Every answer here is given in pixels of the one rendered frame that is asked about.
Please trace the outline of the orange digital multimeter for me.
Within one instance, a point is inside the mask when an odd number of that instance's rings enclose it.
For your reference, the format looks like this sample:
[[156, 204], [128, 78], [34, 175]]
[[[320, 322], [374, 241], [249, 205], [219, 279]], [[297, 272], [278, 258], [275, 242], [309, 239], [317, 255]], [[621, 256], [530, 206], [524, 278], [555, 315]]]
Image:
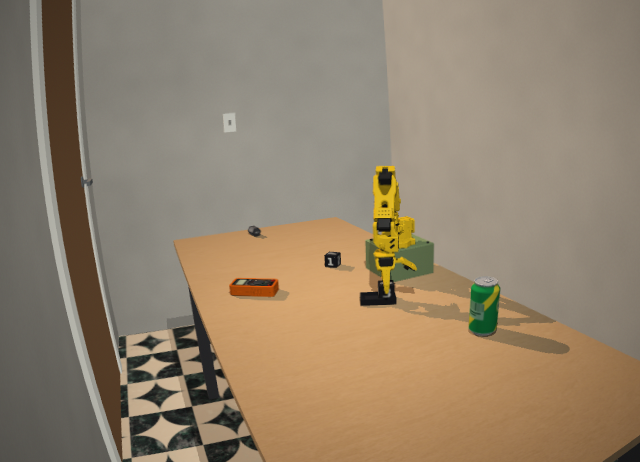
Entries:
[[233, 296], [273, 297], [279, 290], [278, 279], [236, 278], [229, 287]]

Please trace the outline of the green drink can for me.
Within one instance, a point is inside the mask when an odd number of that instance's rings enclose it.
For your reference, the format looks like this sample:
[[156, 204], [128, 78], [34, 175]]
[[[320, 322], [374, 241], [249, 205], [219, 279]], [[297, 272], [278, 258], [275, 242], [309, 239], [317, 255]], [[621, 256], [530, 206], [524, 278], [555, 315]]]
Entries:
[[487, 336], [497, 329], [500, 286], [493, 277], [478, 277], [471, 286], [469, 330]]

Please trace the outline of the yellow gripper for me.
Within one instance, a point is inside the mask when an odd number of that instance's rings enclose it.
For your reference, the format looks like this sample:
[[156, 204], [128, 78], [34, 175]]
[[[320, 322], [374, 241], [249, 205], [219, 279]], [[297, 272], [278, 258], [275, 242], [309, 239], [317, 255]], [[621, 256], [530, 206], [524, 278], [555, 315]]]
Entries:
[[[374, 253], [374, 256], [378, 257], [377, 259], [375, 257], [376, 266], [377, 266], [377, 270], [381, 271], [385, 294], [388, 294], [389, 292], [390, 271], [394, 270], [395, 262], [403, 264], [406, 270], [408, 269], [411, 269], [413, 271], [417, 270], [415, 264], [413, 264], [412, 262], [406, 260], [403, 257], [396, 259], [396, 257], [394, 257], [395, 254], [394, 253], [391, 254], [388, 251], [382, 251], [380, 249], [377, 249]], [[405, 262], [403, 262], [403, 259]], [[411, 266], [409, 264], [411, 264]]]

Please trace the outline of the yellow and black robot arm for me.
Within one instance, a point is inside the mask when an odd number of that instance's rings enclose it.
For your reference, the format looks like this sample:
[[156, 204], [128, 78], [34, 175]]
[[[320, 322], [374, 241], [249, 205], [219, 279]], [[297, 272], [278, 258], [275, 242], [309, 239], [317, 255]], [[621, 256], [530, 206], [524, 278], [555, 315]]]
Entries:
[[[399, 215], [396, 212], [400, 210], [401, 199], [399, 198], [394, 166], [376, 167], [376, 175], [373, 178], [373, 194], [375, 197], [374, 244], [380, 250], [388, 251], [391, 254], [398, 252], [397, 248], [407, 248], [414, 245], [415, 239], [412, 238], [411, 231], [413, 220], [407, 217], [398, 218]], [[382, 232], [382, 235], [378, 234], [378, 231]]]

